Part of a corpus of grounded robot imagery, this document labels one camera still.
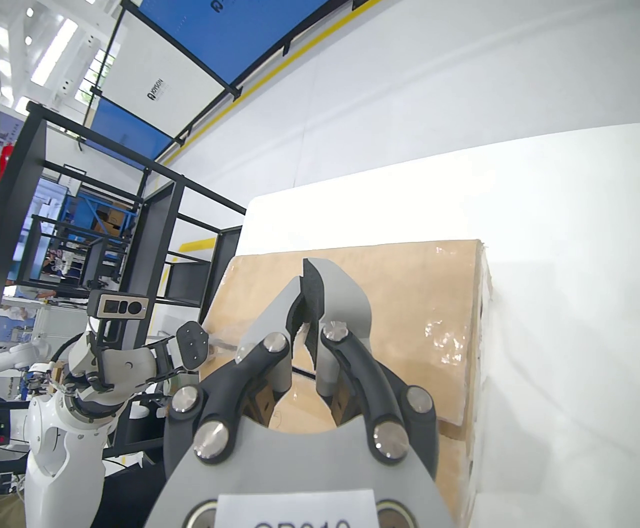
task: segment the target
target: black foam pad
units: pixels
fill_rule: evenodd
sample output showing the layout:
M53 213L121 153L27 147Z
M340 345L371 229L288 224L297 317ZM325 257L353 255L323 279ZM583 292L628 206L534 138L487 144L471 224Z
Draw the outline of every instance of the black foam pad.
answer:
M180 348L182 364L190 371L200 367L209 355L209 334L196 321L189 321L178 328L175 340Z

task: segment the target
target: blue panel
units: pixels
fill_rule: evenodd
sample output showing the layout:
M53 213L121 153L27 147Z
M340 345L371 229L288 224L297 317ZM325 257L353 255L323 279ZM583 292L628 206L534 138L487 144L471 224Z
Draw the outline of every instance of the blue panel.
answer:
M140 11L231 83L326 0L144 0Z
M157 131L104 99L100 100L98 108L95 110L91 130L117 141L124 147L130 148L149 159L155 159L171 141L171 138L166 134ZM131 161L128 157L121 156L93 141L87 141L86 144L124 163L139 169L143 168L142 165Z

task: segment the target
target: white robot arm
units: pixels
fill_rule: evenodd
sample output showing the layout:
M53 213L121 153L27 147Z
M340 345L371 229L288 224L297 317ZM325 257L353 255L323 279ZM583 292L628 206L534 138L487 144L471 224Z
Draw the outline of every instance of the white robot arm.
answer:
M191 335L198 334L198 345L204 341L206 357L208 335L195 324ZM70 350L64 387L33 398L26 425L28 528L91 526L102 497L107 435L135 393L175 374L167 341L115 350L100 346L99 336L88 331Z
M8 351L0 353L0 372L31 367L34 363L44 361L50 352L50 345L42 339L12 346Z

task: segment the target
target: yellow stripe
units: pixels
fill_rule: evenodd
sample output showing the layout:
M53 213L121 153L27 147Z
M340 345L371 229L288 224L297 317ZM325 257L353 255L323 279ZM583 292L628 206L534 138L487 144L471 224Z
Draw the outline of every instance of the yellow stripe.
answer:
M179 253L189 253L191 251L200 250L212 250L216 245L216 238L205 238L204 240L196 240L194 242L185 242L180 249Z
M329 36L333 35L336 31L338 31L339 29L343 28L344 26L349 24L349 22L354 20L356 17L360 16L365 11L367 11L368 9L371 9L374 5L376 5L376 4L380 3L380 2L382 2L382 0L369 0L367 3L365 3L364 5L362 5L361 7L356 9L355 11L352 11L351 13L346 15L344 18L341 18L340 20L338 20L330 28L327 28L322 33L320 33L319 35L315 36L313 39L311 39L309 42L307 42L299 50L297 50L296 52L292 53L289 56L289 58L287 58L286 60L281 62L271 72L269 72L262 79L257 81L251 88L249 88L247 90L243 90L242 95L238 99L236 99L234 102L232 102L226 108L222 109L216 116L211 118L211 121L209 121L207 124L205 124L199 130L197 130L197 132L194 132L189 137L189 139L184 142L183 146L181 146L171 156L169 156L166 160L163 161L163 164L167 165L167 164L171 163L176 157L178 157L184 151L184 149L186 147L188 147L190 144L192 144L194 141L196 141L202 134L204 134L204 132L209 130L215 123L220 121L224 116L226 116L229 112L231 112L233 109L235 109L240 103L242 103L250 95L252 95L255 92L257 92L260 88L262 88L265 84L267 84L270 80L272 80L272 78L274 78L276 75L281 73L282 70L284 70L286 67L291 65L294 61L298 60L300 57L302 57L309 50L311 50L312 48L314 48L315 46L320 44L324 39L326 39Z

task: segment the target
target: cardboard box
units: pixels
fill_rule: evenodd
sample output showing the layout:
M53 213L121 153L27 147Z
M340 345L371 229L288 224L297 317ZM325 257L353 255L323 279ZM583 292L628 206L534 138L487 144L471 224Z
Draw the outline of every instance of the cardboard box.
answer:
M124 222L124 212L116 209L110 209L107 221L112 225L121 227Z
M469 477L479 394L481 316L490 293L482 243L386 244L236 257L204 328L237 343L289 280L301 273L305 257L330 259L359 284L371 304L374 357L405 383L420 385L433 396L442 435L436 483L458 525L465 526L473 501ZM226 355L207 362L201 377L230 359ZM294 365L312 371L303 339L294 343ZM278 404L280 411L274 414L271 427L311 433L327 426L328 409L312 384L309 393L305 385L304 381L294 384ZM292 394L297 394L294 401Z
M116 227L113 224L104 221L102 222L102 224L104 224L106 231L102 229L102 226L99 223L95 225L93 230L96 231L96 233L106 233L115 237L120 236L120 227Z

